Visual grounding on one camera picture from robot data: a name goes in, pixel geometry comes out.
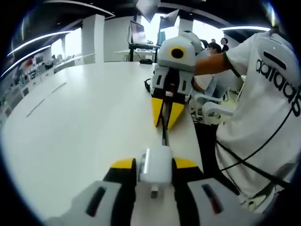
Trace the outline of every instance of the desk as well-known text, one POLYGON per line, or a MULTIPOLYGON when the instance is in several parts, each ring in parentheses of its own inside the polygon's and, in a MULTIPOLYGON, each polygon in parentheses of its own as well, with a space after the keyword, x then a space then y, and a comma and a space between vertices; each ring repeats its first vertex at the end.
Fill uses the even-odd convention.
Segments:
MULTIPOLYGON (((152 59, 154 59, 155 57, 155 51, 154 50, 136 50, 136 52, 139 54, 139 56, 141 56, 141 58, 143 59, 143 57, 145 58, 146 56, 151 56, 152 59)), ((123 55, 124 56, 124 61, 128 61, 128 55, 130 53, 129 49, 125 49, 122 51, 118 51, 118 52, 114 52, 117 55, 123 55)))
MULTIPOLYGON (((153 67, 117 62, 66 68, 15 107, 2 129, 3 157, 21 196, 41 219, 67 211, 72 198, 102 180, 115 161, 139 161, 146 148, 161 145, 143 83, 153 67)), ((188 108, 169 141, 175 156, 201 166, 188 108)), ((172 187, 163 200, 152 200, 143 184, 136 190, 132 225, 179 225, 172 187)))

